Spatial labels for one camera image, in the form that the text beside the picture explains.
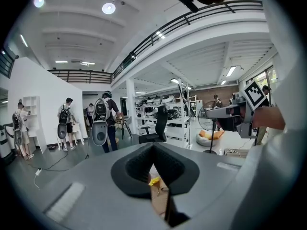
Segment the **black metal railing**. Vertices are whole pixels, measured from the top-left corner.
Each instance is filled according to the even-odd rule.
[[[220,13],[237,13],[241,11],[262,11],[262,1],[258,0],[237,0],[212,4],[199,9],[199,12],[185,13],[172,21],[166,23],[155,32],[145,38],[139,45],[132,50],[122,63],[113,72],[113,78],[116,78],[128,65],[137,59],[144,51],[153,46],[156,42],[163,40],[164,36],[174,32],[180,27],[191,25],[196,20]]]
[[[8,47],[3,47],[0,51],[0,73],[10,78],[14,62],[17,58],[18,56]]]
[[[112,73],[93,70],[48,70],[66,82],[106,83],[113,80]]]

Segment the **shorts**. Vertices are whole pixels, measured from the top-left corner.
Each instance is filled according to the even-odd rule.
[[[72,133],[72,125],[71,125],[71,123],[66,124],[66,127],[67,127],[67,133],[68,134]]]
[[[22,131],[21,133],[23,135],[23,143],[24,144],[29,144],[30,141],[29,141],[28,132],[27,131]]]

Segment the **electric fan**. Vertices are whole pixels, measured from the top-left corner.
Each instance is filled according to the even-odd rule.
[[[213,101],[210,101],[203,105],[203,107],[200,109],[200,112],[198,113],[198,122],[204,130],[212,131],[210,150],[206,150],[204,152],[216,154],[215,151],[212,151],[213,135],[214,131],[217,130],[216,120],[207,118],[206,115],[206,111],[212,109],[213,103]]]

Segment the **orange cushion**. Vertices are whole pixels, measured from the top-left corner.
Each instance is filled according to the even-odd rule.
[[[217,140],[218,138],[220,138],[223,135],[223,133],[225,133],[225,131],[223,131],[223,130],[215,132],[214,135],[213,135],[213,140]]]
[[[205,137],[206,135],[206,132],[204,130],[202,130],[200,133],[199,133],[200,137]]]

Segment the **office chair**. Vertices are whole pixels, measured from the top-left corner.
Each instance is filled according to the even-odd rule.
[[[168,118],[168,114],[167,114],[167,109],[164,105],[159,106],[158,108],[158,118],[157,118],[157,123],[155,125],[155,134],[149,134],[148,129],[150,128],[150,126],[145,126],[142,127],[141,129],[146,129],[146,133],[147,135],[142,135],[139,136],[139,143],[145,143],[145,142],[162,142],[162,141],[166,141],[166,136],[164,133],[165,130],[165,126],[167,123],[167,118]]]

